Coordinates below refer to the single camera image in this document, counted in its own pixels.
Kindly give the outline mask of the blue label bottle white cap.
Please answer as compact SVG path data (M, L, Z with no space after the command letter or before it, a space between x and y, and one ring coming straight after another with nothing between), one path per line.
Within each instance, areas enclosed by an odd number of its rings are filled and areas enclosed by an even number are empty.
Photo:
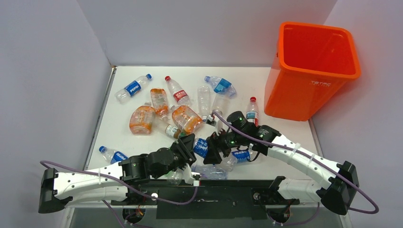
M195 154L199 155L202 158L205 158L208 152L208 143L206 139L203 138L195 138L193 151Z

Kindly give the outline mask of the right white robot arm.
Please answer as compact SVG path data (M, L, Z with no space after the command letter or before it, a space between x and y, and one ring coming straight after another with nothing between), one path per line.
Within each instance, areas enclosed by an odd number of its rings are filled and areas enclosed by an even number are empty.
M346 215L359 187L356 167L338 163L302 148L279 131L249 122L241 111L231 113L225 122L229 129L214 132L207 138L204 164L220 164L233 148L250 146L258 154L278 159L311 178L294 180L278 176L269 188L274 203L299 199L320 202L331 212Z

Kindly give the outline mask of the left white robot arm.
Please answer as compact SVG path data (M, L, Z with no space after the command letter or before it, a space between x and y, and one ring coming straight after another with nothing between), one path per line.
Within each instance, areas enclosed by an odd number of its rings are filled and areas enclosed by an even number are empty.
M190 166L196 161L193 152L195 134L178 138L169 148L163 147L149 154L128 159L88 171L66 167L60 172L48 167L42 175L38 212L48 214L61 211L68 205L81 202L111 200L137 204L147 194L138 189L151 178L158 179L171 171L187 172L186 183L194 184L195 175Z

